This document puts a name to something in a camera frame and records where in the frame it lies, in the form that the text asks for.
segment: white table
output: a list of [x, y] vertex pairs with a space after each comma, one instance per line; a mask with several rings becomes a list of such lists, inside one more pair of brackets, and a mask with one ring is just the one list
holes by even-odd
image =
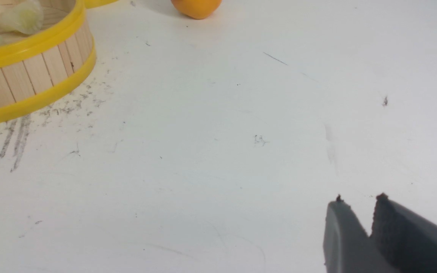
[[133, 3], [0, 124], [0, 273], [322, 273], [339, 193], [367, 232], [382, 192], [437, 224], [437, 0]]

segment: orange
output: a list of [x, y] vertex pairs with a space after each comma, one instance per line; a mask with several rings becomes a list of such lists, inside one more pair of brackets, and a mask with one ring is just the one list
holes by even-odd
[[222, 3], [222, 0], [171, 0], [175, 8], [194, 19], [205, 19]]

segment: yellow object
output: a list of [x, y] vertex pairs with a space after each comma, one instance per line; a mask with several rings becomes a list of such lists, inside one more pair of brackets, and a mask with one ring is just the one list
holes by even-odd
[[21, 62], [59, 45], [76, 33], [84, 21], [83, 0], [76, 0], [72, 11], [54, 26], [19, 42], [1, 46], [0, 67]]
[[92, 52], [90, 53], [87, 61], [85, 61], [85, 63], [77, 72], [72, 74], [66, 80], [36, 96], [22, 100], [21, 102], [16, 102], [15, 104], [11, 104], [6, 107], [0, 107], [0, 122], [9, 121], [11, 119], [30, 114], [31, 112], [55, 102], [64, 95], [67, 95], [76, 87], [78, 87], [80, 83], [87, 78], [90, 72], [92, 72], [92, 69], [94, 69], [94, 65], [96, 63], [96, 58], [97, 56], [95, 47], [92, 46]]
[[92, 9], [95, 7], [104, 6], [110, 3], [114, 3], [118, 0], [85, 0], [85, 7], [88, 9]]
[[222, 0], [171, 0], [175, 8], [193, 19], [209, 17], [222, 3]]

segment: yellow plastic band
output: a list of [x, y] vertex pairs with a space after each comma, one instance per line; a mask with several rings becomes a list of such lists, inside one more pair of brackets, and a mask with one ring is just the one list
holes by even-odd
[[118, 0], [85, 0], [85, 7], [88, 9], [92, 9], [95, 7], [104, 6], [110, 3], [114, 3]]
[[0, 67], [21, 62], [59, 45], [80, 29], [85, 21], [83, 0], [76, 0], [72, 11], [49, 29], [16, 43], [0, 47]]
[[66, 80], [31, 98], [27, 98], [26, 100], [22, 100], [21, 102], [11, 104], [6, 107], [1, 107], [0, 122], [9, 121], [11, 119], [16, 119], [20, 116], [30, 114], [31, 112], [41, 109], [67, 95], [76, 87], [78, 87], [80, 83], [87, 78], [90, 72], [92, 72], [92, 69], [94, 69], [96, 63], [96, 59], [97, 55], [95, 47], [92, 45], [92, 52], [90, 52], [90, 55], [85, 63], [82, 65], [82, 67], [80, 67], [79, 70], [73, 73]]

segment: wooden steamer basket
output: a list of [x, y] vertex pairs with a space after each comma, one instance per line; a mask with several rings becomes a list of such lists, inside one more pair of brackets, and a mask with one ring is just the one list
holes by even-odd
[[[84, 0], [39, 0], [41, 31], [30, 37], [0, 29], [0, 122], [41, 109], [71, 92], [92, 72], [94, 40]], [[19, 0], [0, 0], [15, 5]]]

